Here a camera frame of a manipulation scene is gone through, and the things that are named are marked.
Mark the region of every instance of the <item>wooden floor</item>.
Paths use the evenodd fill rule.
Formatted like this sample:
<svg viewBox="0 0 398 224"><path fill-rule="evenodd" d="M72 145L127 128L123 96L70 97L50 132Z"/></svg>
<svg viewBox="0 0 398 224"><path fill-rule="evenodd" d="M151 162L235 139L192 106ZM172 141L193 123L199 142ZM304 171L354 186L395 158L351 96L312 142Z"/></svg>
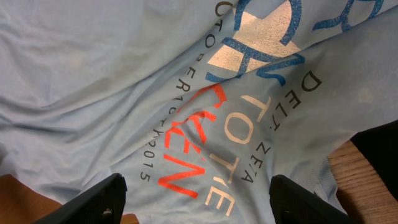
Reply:
<svg viewBox="0 0 398 224"><path fill-rule="evenodd" d="M351 218L368 224L398 223L398 202L352 142L330 154L329 160L339 186L338 198ZM0 223L32 223L60 206L11 175L0 177ZM124 215L121 223L138 220L135 215Z"/></svg>

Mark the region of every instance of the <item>gray fabric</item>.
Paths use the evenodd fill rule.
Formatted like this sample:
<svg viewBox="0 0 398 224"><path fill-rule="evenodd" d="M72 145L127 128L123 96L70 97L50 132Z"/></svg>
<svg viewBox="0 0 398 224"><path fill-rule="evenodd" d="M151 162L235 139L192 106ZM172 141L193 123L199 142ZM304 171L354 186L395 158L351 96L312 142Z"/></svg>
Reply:
<svg viewBox="0 0 398 224"><path fill-rule="evenodd" d="M1 1L0 174L65 203L119 172L141 223L274 223L276 174L341 209L325 157L397 119L397 1L217 4Z"/></svg>

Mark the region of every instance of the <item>wrinkled fabric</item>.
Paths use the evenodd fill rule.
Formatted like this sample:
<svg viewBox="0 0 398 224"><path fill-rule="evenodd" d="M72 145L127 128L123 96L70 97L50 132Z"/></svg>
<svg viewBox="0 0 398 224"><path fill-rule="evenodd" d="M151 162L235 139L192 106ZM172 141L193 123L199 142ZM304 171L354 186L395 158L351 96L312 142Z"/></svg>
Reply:
<svg viewBox="0 0 398 224"><path fill-rule="evenodd" d="M108 175L141 223L274 223L284 174L396 120L398 1L1 1L0 174L60 203Z"/></svg>

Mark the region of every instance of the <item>beige graphic print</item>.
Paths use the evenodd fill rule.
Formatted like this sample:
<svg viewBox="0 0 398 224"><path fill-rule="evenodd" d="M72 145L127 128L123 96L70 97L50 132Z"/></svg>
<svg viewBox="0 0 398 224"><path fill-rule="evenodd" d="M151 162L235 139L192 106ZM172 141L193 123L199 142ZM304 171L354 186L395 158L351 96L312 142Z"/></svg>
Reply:
<svg viewBox="0 0 398 224"><path fill-rule="evenodd" d="M241 27L235 33L233 39L260 52L276 57L286 57L300 50L293 42L289 42L286 46L279 42L285 35L291 18L292 10L289 1L281 4L265 19L259 19L250 13L243 12ZM210 58L208 63L237 72L242 59L243 54L241 52L223 45ZM246 72L255 70L267 63L250 58Z"/></svg>

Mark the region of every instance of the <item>black object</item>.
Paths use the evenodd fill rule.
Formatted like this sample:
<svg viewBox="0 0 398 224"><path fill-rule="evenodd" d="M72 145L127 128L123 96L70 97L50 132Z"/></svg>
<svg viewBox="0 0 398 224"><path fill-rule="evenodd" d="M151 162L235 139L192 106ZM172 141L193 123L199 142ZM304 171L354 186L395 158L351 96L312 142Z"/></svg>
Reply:
<svg viewBox="0 0 398 224"><path fill-rule="evenodd" d="M270 203L276 224L352 224L346 214L284 175L271 179Z"/></svg>
<svg viewBox="0 0 398 224"><path fill-rule="evenodd" d="M398 200L398 121L360 132L351 141Z"/></svg>
<svg viewBox="0 0 398 224"><path fill-rule="evenodd" d="M126 191L124 177L112 174L35 224L119 224Z"/></svg>

